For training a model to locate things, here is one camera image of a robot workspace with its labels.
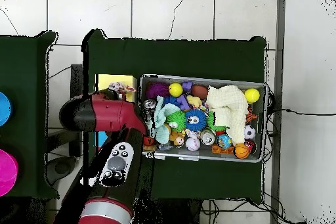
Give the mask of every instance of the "green table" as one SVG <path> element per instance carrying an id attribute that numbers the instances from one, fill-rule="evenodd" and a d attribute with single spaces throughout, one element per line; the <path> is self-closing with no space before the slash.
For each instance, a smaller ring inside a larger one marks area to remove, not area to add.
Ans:
<path id="1" fill-rule="evenodd" d="M 45 180 L 46 54 L 54 32 L 36 37 L 0 36 L 0 91 L 12 102 L 13 114 L 0 127 L 0 148 L 18 161 L 15 186 L 6 196 L 56 198 Z"/>
<path id="2" fill-rule="evenodd" d="M 138 80 L 142 74 L 161 74 L 263 83 L 265 46 L 261 37 L 250 41 L 152 41 L 107 39 L 100 30 L 92 30 L 85 37 L 82 50 L 86 52 L 83 65 L 89 66 L 92 92 L 96 74 L 133 75 Z M 91 135 L 90 156 L 94 150 Z M 141 175 L 151 165 L 152 160 L 142 157 L 140 179 L 145 179 Z M 152 198 L 246 197 L 259 204 L 261 170 L 261 162 L 155 160 Z"/>

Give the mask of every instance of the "white wall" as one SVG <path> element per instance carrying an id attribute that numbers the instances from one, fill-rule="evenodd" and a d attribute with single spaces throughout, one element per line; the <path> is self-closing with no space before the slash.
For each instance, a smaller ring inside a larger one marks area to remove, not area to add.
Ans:
<path id="1" fill-rule="evenodd" d="M 285 1 L 283 108 L 336 113 L 335 11 L 331 0 Z M 336 116 L 283 112 L 280 200 L 289 219 L 334 221 L 335 130 Z"/>

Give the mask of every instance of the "blue spiky ball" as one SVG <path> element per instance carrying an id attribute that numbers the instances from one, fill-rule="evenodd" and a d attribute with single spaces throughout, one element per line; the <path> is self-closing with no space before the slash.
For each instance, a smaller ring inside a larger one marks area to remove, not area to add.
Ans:
<path id="1" fill-rule="evenodd" d="M 207 116 L 199 109 L 191 109 L 186 113 L 186 128 L 201 131 L 207 125 Z"/>
<path id="2" fill-rule="evenodd" d="M 169 95 L 168 97 L 163 98 L 163 104 L 171 103 L 180 108 L 180 103 L 177 102 L 177 98 Z"/>

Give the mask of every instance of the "toy bin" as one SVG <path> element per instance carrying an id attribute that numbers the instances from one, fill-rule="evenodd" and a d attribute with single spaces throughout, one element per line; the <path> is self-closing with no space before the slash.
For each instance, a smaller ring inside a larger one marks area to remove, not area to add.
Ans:
<path id="1" fill-rule="evenodd" d="M 177 148 L 171 148 L 170 150 L 160 151 L 158 149 L 154 152 L 154 157 L 159 159 L 166 159 L 170 157 L 178 157 L 182 160 L 199 159 L 206 160 L 222 160 L 222 161 L 234 161 L 234 162 L 260 162 L 264 155 L 265 141 L 266 141 L 266 111 L 268 102 L 268 86 L 264 83 L 242 82 L 242 81 L 229 81 L 229 80 L 215 80 L 215 79 L 202 79 L 202 78 L 186 78 L 178 76 L 161 76 L 145 74 L 141 77 L 139 87 L 138 100 L 139 104 L 142 104 L 146 98 L 146 88 L 149 83 L 167 83 L 172 84 L 174 82 L 181 83 L 191 81 L 193 84 L 208 86 L 211 85 L 215 88 L 220 88 L 226 85 L 236 85 L 240 90 L 245 91 L 248 88 L 255 88 L 260 93 L 260 98 L 257 102 L 249 104 L 252 106 L 252 113 L 257 115 L 257 118 L 252 120 L 249 124 L 255 128 L 256 134 L 253 139 L 256 144 L 255 153 L 251 153 L 246 159 L 238 159 L 233 154 L 213 153 L 212 145 L 206 146 L 201 143 L 199 150 L 192 152 L 189 151 L 185 145 Z"/>

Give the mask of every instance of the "yellow ball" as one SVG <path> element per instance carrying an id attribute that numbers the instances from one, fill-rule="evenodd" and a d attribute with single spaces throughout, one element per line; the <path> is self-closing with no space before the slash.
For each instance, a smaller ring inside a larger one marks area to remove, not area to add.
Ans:
<path id="1" fill-rule="evenodd" d="M 173 83 L 169 86 L 169 92 L 173 97 L 179 97 L 183 93 L 183 88 L 180 83 Z"/>
<path id="2" fill-rule="evenodd" d="M 258 92 L 257 89 L 250 88 L 245 91 L 245 97 L 247 103 L 252 104 L 259 99 L 260 93 Z"/>

